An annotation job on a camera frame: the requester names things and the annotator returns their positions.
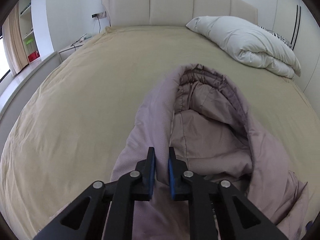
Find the mauve puffer coat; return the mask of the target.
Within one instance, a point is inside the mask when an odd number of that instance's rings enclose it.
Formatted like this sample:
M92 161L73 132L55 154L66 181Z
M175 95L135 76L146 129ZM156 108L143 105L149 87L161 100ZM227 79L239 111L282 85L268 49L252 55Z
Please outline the mauve puffer coat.
M206 180L234 182L287 238L300 237L308 187L227 76L200 64L169 74L139 107L111 179L132 171L150 147L156 156L155 192L151 201L135 204L133 239L189 238L188 204L173 201L169 193L170 147Z

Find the beige bed with sheet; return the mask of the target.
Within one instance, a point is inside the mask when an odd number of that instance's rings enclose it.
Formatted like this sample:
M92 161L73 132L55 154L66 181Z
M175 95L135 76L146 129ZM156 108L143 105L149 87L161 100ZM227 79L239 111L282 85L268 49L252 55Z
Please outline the beige bed with sheet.
M189 64L227 76L253 118L284 146L290 170L309 192L302 237L319 213L319 118L301 90L185 27L142 26L92 38L21 111L1 156L1 214L18 239L32 239L94 181L113 181L145 97Z

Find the white bedside table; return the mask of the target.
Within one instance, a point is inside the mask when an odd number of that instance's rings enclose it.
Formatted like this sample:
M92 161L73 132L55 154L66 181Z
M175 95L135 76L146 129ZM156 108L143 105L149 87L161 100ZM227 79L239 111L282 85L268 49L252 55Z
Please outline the white bedside table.
M65 61L69 56L71 56L75 51L83 46L89 39L91 39L92 36L93 35L91 33L86 33L75 42L58 51L61 61Z

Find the white folded duvet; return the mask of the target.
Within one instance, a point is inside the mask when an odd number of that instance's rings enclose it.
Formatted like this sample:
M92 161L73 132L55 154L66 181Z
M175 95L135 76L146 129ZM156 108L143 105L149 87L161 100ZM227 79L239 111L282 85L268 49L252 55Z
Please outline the white folded duvet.
M199 16L186 27L217 44L236 61L289 79L301 76L293 50L247 20L235 16Z

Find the red box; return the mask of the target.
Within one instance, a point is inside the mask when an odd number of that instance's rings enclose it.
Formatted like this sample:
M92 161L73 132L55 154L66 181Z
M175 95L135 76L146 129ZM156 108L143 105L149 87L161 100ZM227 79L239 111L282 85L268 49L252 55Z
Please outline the red box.
M29 63L31 63L39 57L40 57L40 55L39 55L38 50L33 51L31 54L28 55L28 61L29 61Z

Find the cream padded headboard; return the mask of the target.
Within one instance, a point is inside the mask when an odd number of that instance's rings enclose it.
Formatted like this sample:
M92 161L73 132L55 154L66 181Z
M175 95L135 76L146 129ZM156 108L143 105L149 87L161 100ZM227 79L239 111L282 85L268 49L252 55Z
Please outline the cream padded headboard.
M258 10L242 0L102 0L111 26L185 26L199 16L235 16L258 23Z

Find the zebra pattern pillow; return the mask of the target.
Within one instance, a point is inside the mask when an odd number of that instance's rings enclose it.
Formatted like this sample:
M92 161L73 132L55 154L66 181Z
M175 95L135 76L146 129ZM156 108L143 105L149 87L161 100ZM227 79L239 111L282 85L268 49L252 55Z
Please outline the zebra pattern pillow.
M265 31L267 31L268 33L272 34L273 36L275 36L276 38L280 39L282 42L284 42L290 49L292 49L292 44L283 36L279 35L278 33L268 30L262 26L259 26L261 29L264 29Z

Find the black framed window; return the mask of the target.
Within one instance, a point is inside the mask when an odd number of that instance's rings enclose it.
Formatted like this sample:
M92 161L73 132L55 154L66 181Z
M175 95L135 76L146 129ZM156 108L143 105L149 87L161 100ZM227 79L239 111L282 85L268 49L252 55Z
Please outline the black framed window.
M3 37L0 38L0 82L10 73L9 64L4 50Z

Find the green container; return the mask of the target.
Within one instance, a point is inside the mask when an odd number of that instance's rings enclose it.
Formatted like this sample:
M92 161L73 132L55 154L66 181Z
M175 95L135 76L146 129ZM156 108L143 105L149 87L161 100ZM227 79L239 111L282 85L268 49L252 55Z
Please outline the green container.
M34 39L33 39L32 37L26 38L26 39L24 40L25 45L28 45L28 44L32 43L33 41L34 41Z

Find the beige curtain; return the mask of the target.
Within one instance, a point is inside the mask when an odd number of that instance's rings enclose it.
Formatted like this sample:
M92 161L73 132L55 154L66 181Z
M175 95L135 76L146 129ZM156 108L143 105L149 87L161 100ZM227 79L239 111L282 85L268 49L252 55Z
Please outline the beige curtain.
M14 6L3 27L3 42L9 68L17 75L29 64L20 33L18 4Z

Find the white wardrobe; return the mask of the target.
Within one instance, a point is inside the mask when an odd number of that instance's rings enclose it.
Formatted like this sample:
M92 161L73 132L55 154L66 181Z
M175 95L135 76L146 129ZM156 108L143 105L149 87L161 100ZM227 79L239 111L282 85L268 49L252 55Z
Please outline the white wardrobe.
M316 20L302 0L277 0L273 31L291 43L302 69L295 82L307 93L319 63L319 26Z

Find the wall power socket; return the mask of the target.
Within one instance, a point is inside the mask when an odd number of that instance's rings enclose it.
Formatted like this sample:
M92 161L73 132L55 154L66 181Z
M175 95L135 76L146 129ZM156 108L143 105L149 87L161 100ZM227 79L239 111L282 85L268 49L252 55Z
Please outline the wall power socket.
M96 14L92 14L92 18L96 18L96 19L101 19L101 18L105 18L106 17L106 12L99 12Z

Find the white wall shelf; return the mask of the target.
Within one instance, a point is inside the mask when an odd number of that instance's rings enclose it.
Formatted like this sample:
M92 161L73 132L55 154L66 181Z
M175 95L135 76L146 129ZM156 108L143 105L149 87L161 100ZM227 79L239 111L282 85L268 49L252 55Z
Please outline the white wall shelf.
M36 40L35 40L34 30L33 30L32 17L31 17L31 0L19 0L18 15L19 15L20 33L21 33L21 38L24 46L24 51L28 56L33 51L38 50ZM28 45L25 45L24 40L30 37L32 37L34 41Z

